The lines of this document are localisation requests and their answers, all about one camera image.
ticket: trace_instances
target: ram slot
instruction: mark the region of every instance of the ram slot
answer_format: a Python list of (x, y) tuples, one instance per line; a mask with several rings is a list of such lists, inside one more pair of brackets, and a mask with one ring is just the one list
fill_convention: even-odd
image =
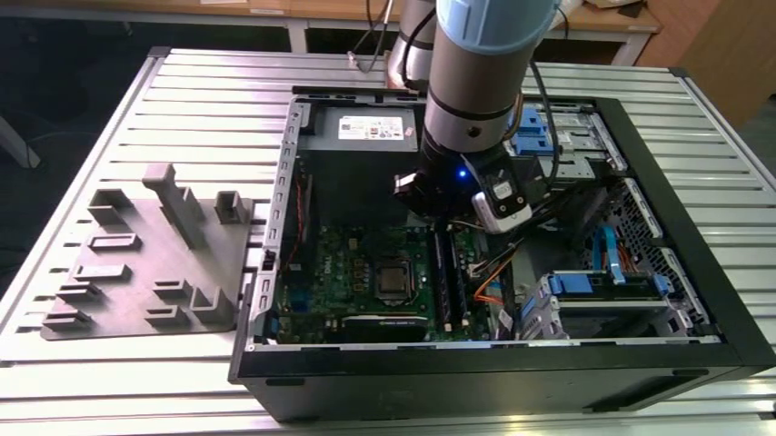
[(448, 286), (448, 257), (444, 252), (444, 237), (438, 232), (428, 232), (428, 258), (430, 260), (430, 279), (437, 303), (437, 325), (445, 332), (453, 331), (453, 307)]
[(453, 303), (454, 325), (469, 326), (466, 307), (466, 286), (464, 282), (464, 272), (461, 270), (461, 260), (456, 249), (454, 236), (446, 230), (441, 231), (445, 242), (445, 256), (448, 258), (448, 293)]

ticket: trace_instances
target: wooden table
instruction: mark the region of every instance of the wooden table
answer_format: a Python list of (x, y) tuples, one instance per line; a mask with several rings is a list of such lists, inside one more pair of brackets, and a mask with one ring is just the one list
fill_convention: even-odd
[[(0, 16), (28, 16), (126, 22), (271, 25), (289, 30), (292, 50), (308, 52), (310, 28), (366, 29), (366, 0), (249, 0), (241, 4), (201, 5), (199, 0), (0, 0)], [(401, 7), (396, 0), (389, 30), (398, 31)], [(373, 0), (377, 15), (384, 0)], [(648, 10), (639, 18), (615, 10), (580, 7), (569, 16), (569, 39), (617, 42), (623, 46), (612, 64), (633, 65), (651, 35), (661, 25)], [(564, 38), (563, 24), (547, 35)]]

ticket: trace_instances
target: floor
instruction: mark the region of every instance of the floor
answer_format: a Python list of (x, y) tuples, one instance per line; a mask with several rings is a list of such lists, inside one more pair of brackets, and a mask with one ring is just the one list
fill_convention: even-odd
[[(310, 50), (345, 53), (361, 33), (317, 31)], [(388, 45), (393, 45), (392, 35)], [(0, 115), (30, 140), (42, 165), (22, 169), (0, 152), (0, 295), (14, 279), (102, 127), (155, 45), (289, 51), (275, 28), (0, 19)], [(376, 49), (368, 39), (360, 53)], [(776, 169), (776, 100), (742, 130)]]

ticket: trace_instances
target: wooden cabinet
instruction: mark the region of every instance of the wooden cabinet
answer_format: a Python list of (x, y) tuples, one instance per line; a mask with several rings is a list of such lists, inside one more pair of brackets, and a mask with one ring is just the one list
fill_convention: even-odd
[(776, 93), (776, 1), (649, 0), (664, 31), (639, 66), (682, 66), (734, 126)]

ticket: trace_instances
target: open computer tower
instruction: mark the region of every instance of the open computer tower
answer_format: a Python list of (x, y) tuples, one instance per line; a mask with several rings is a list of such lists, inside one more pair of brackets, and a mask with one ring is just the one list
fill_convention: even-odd
[(527, 96), (504, 147), (531, 191), (563, 146), (560, 192), (533, 199), (548, 218), (491, 281), (504, 237), (392, 195), (424, 98), (296, 94), (230, 366), (277, 420), (631, 411), (774, 366), (616, 100), (553, 98), (552, 144)]

